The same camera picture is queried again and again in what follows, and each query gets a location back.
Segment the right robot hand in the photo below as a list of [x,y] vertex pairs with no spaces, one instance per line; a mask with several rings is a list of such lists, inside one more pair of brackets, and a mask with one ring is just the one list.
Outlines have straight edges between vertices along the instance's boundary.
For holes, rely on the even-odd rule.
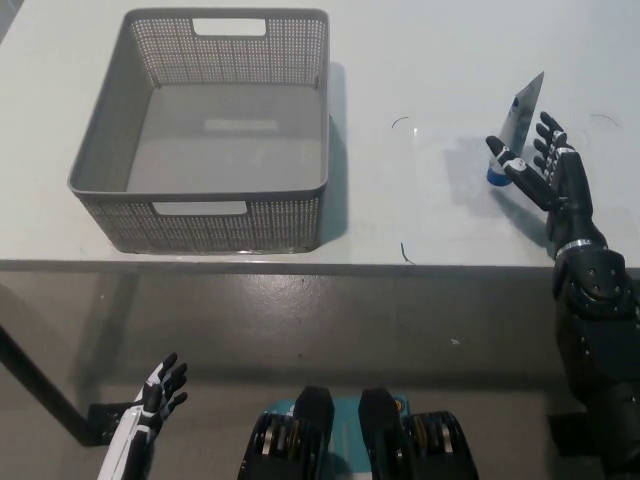
[[538,155],[531,164],[496,136],[488,136],[485,142],[512,183],[547,213],[546,232],[555,257],[576,249],[606,250],[606,238],[593,221],[591,190],[580,153],[565,129],[545,111],[540,113],[536,132]]

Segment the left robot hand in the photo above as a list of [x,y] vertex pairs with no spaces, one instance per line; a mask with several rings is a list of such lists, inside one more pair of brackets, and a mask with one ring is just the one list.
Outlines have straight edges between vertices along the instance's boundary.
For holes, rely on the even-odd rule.
[[187,364],[177,365],[173,352],[161,361],[142,384],[135,399],[126,404],[102,462],[98,480],[147,479],[155,442],[164,423],[188,398],[182,388]]

